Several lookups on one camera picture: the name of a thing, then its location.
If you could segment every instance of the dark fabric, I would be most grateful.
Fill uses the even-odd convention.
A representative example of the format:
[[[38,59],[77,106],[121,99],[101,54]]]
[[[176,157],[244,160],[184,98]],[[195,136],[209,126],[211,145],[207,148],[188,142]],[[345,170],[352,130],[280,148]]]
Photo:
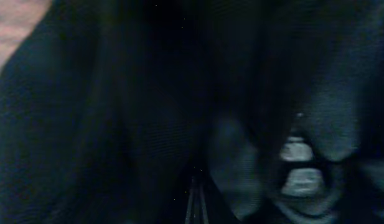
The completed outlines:
[[[276,187],[299,112],[320,200]],[[160,223],[192,158],[211,223],[384,223],[384,1],[55,1],[1,72],[0,224]]]

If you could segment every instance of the black jacket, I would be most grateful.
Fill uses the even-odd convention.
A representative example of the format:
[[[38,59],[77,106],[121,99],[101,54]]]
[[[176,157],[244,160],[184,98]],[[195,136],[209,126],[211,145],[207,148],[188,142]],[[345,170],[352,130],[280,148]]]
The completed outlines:
[[[296,113],[323,198],[276,188]],[[0,223],[154,223],[198,153],[211,223],[384,223],[384,1],[56,1],[2,69]]]

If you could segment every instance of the white patch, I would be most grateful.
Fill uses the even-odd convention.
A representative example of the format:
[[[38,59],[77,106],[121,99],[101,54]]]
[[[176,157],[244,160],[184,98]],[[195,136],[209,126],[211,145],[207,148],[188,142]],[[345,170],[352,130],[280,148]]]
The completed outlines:
[[[280,157],[288,162],[307,162],[314,157],[310,146],[303,142],[290,141],[286,143],[281,152]]]
[[[282,188],[282,194],[295,197],[309,197],[322,192],[324,181],[322,172],[318,169],[293,169]]]

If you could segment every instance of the garment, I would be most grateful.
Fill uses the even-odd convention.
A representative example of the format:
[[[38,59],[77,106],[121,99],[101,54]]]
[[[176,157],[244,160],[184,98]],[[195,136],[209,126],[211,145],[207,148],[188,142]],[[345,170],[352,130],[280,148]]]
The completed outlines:
[[[296,113],[327,204],[274,187]],[[384,1],[56,1],[2,69],[2,224],[154,223],[199,152],[211,223],[384,223]]]

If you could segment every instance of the button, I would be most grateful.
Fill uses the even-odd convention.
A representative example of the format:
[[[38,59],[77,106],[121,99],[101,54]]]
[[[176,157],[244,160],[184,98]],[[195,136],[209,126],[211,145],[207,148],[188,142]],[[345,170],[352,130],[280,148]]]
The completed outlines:
[[[288,162],[307,162],[313,160],[314,155],[311,147],[307,144],[291,141],[283,146],[280,151],[280,157]]]
[[[282,194],[294,197],[310,197],[324,190],[322,172],[318,169],[293,169],[281,190]]]

